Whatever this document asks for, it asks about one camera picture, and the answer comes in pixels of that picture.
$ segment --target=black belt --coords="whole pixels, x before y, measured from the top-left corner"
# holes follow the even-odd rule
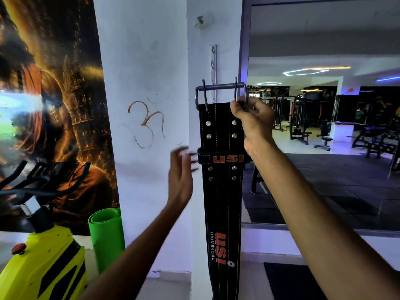
[[[206,91],[244,88],[244,83],[196,88],[200,113],[201,148],[198,162],[203,171],[204,209],[208,269],[213,300],[237,299],[239,290],[240,234],[242,225],[242,180],[245,163],[251,159],[244,150],[242,122],[230,111],[230,103],[208,104]],[[198,104],[198,92],[205,104]]]

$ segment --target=green yoga mat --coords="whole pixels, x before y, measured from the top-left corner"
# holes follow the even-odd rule
[[[89,230],[99,274],[125,249],[122,226],[119,208],[99,210],[89,217]]]

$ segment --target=usi logo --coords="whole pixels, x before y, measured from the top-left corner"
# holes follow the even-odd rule
[[[225,234],[215,233],[215,244],[215,254],[218,257],[216,261],[226,265],[226,260],[223,259],[226,257]]]
[[[214,163],[225,163],[226,162],[243,162],[244,161],[244,155],[229,155],[229,156],[220,156],[220,159],[218,160],[218,156],[213,156]]]

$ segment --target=person's left hand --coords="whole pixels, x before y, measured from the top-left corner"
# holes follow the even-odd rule
[[[168,173],[168,202],[167,204],[184,208],[192,197],[193,153],[182,153],[187,147],[179,147],[171,152],[171,169]]]

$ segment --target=purple light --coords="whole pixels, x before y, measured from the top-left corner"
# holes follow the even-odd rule
[[[389,78],[384,78],[384,79],[379,79],[377,82],[384,82],[384,81],[393,81],[393,80],[399,80],[400,76],[397,77],[389,77]]]

